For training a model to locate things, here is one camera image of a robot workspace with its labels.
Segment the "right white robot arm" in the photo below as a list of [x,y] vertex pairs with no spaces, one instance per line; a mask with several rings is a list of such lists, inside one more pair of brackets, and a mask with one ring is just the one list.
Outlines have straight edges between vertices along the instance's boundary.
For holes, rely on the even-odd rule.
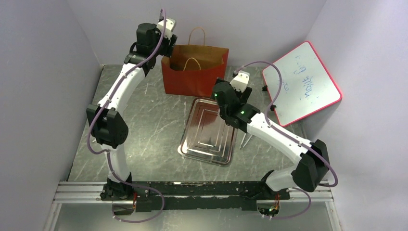
[[279,190],[292,187],[313,192],[329,171],[326,144],[299,137],[268,119],[246,102],[250,92],[251,89],[237,92],[228,81],[217,79],[211,97],[217,102],[226,125],[266,141],[293,163],[291,167],[273,170],[264,176],[265,183],[259,187],[261,196],[272,199]]

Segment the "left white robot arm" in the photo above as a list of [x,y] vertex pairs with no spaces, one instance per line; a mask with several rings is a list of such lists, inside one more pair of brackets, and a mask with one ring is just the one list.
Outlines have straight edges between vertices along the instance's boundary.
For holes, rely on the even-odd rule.
[[124,147],[129,130],[122,113],[136,87],[155,67],[156,57],[172,55],[177,41],[173,33],[175,27],[173,19],[138,25],[136,42],[130,46],[116,81],[97,104],[86,108],[87,146],[93,154],[104,153],[109,168],[107,183],[100,194],[103,201],[127,200],[134,196]]

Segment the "red paper bag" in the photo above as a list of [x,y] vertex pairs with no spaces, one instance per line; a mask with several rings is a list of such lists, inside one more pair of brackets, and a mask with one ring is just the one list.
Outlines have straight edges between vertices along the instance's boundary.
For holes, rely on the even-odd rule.
[[228,48],[207,46],[205,30],[201,45],[188,41],[176,45],[171,57],[162,57],[162,80],[165,93],[209,98],[217,79],[223,79],[227,69]]

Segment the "silver metal tray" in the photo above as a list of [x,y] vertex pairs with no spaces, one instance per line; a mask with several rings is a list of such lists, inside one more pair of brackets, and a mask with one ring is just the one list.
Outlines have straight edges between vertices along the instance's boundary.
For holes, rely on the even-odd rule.
[[237,130],[219,115],[218,104],[195,98],[178,146],[183,158],[226,166],[232,160]]

